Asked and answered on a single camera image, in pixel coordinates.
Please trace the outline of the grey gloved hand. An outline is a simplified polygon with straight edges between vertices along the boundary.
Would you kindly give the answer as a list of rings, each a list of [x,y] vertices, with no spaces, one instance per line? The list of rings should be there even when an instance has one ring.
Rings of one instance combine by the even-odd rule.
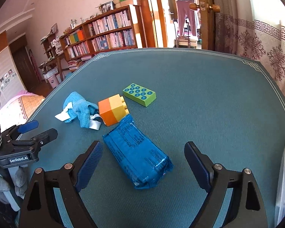
[[[15,185],[15,194],[24,199],[25,192],[28,188],[28,177],[27,172],[24,168],[18,167],[15,171],[16,167],[12,167],[12,180]],[[9,192],[11,190],[10,184],[0,176],[0,202],[3,204],[9,204],[8,199],[4,195],[4,192]]]

